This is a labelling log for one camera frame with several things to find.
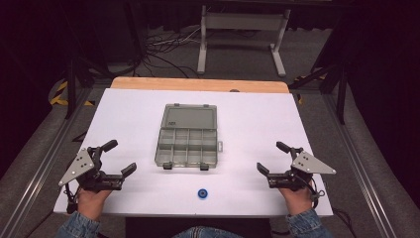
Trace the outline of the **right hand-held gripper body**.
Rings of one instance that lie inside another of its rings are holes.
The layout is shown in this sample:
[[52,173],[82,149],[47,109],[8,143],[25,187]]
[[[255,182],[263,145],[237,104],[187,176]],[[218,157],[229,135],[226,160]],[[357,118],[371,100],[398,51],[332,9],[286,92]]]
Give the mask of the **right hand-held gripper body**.
[[302,148],[291,148],[288,153],[292,162],[290,169],[283,174],[269,174],[266,176],[270,188],[288,188],[293,191],[309,186],[314,174],[335,175],[335,169],[326,165]]

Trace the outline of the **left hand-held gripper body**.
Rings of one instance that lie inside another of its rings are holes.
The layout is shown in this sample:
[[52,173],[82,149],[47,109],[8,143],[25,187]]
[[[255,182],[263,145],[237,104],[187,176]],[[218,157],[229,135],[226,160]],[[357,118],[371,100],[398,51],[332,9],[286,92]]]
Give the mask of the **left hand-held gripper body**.
[[101,170],[101,156],[107,149],[82,148],[69,164],[66,172],[58,181],[59,186],[68,185],[76,180],[85,190],[121,190],[124,178],[122,175],[107,175]]

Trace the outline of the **person's right hand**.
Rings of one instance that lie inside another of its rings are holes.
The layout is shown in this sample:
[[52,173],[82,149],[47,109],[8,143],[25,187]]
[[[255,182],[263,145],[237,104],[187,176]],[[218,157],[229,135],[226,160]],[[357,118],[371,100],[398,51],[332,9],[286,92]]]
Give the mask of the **person's right hand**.
[[285,199],[290,215],[297,215],[312,208],[311,192],[308,188],[302,188],[297,191],[280,188],[279,191]]

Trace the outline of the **person's left hand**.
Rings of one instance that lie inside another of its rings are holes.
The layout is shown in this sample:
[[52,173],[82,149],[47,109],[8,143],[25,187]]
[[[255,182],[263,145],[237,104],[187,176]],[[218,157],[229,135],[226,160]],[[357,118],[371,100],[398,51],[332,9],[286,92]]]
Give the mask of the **person's left hand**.
[[111,190],[95,192],[82,189],[78,193],[77,211],[91,220],[99,221],[105,201],[111,193]]

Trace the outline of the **clear grey compartment box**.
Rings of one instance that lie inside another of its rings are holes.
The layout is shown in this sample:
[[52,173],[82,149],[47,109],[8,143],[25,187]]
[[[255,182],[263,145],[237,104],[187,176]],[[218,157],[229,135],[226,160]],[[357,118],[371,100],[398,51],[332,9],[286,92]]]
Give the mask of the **clear grey compartment box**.
[[209,171],[217,167],[219,149],[216,105],[165,105],[155,155],[158,167]]

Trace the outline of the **yellow black hazard tape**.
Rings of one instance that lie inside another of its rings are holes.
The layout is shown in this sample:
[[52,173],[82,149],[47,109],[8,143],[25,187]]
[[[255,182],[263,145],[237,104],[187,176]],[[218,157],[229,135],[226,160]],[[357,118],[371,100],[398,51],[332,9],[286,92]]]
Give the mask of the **yellow black hazard tape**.
[[55,91],[54,95],[52,96],[52,99],[50,100],[50,105],[63,105],[63,106],[67,106],[68,105],[68,100],[67,99],[63,99],[62,95],[64,93],[64,91],[67,88],[67,81],[63,80],[57,90]]

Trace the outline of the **black metal stand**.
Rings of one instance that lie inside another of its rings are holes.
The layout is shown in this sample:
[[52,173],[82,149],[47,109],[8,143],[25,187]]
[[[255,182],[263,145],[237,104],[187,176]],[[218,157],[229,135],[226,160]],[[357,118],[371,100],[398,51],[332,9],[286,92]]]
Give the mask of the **black metal stand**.
[[114,78],[108,69],[93,23],[82,1],[59,2],[65,25],[61,29],[66,51],[66,80],[68,105],[65,118],[70,119],[77,108],[76,82],[83,88],[94,84],[93,73]]
[[331,94],[335,87],[338,87],[338,96],[336,103],[336,115],[339,122],[344,125],[344,107],[347,91],[347,73],[346,73],[346,39],[351,32],[348,27],[351,26],[352,17],[343,13],[336,23],[331,35],[322,48],[320,54],[313,64],[310,74],[298,76],[291,84],[289,89],[298,89],[301,86],[324,76],[325,79],[319,85],[322,94]]

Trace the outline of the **person's legs in jeans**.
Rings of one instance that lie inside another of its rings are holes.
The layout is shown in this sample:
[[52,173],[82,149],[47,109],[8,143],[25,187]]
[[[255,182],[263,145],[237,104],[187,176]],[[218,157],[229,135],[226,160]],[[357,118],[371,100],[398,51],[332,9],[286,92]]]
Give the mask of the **person's legs in jeans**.
[[188,228],[171,238],[243,238],[242,236],[222,229],[206,226]]

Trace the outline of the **white metal stand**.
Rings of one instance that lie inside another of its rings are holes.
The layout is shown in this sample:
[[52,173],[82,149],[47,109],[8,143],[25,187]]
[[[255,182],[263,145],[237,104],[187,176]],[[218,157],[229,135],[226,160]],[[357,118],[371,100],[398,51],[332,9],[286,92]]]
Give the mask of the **white metal stand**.
[[207,30],[250,30],[277,32],[276,41],[269,45],[272,59],[280,77],[286,77],[286,71],[280,56],[280,46],[287,27],[291,11],[284,10],[281,14],[243,14],[243,13],[213,13],[205,5],[201,8],[200,49],[197,72],[205,73],[207,55]]

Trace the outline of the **aluminium floor rail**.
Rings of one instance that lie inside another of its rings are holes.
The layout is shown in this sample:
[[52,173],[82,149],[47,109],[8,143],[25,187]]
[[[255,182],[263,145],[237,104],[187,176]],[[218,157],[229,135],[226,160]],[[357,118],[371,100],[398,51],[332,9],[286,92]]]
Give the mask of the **aluminium floor rail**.
[[323,101],[327,107],[327,110],[334,121],[334,124],[338,130],[340,138],[343,141],[344,147],[348,154],[350,165],[355,174],[356,180],[362,190],[364,198],[367,202],[367,206],[370,213],[373,216],[376,227],[382,238],[396,238],[395,231],[387,217],[387,214],[379,200],[376,189],[373,187],[368,173],[362,163],[362,160],[356,150],[356,147],[352,141],[352,138],[347,130],[346,126],[341,123],[339,117],[336,114],[336,105],[334,97],[330,94],[322,96]]
[[64,118],[64,107],[54,106],[0,179],[0,238],[15,238],[18,234],[91,91],[80,90],[68,119]]

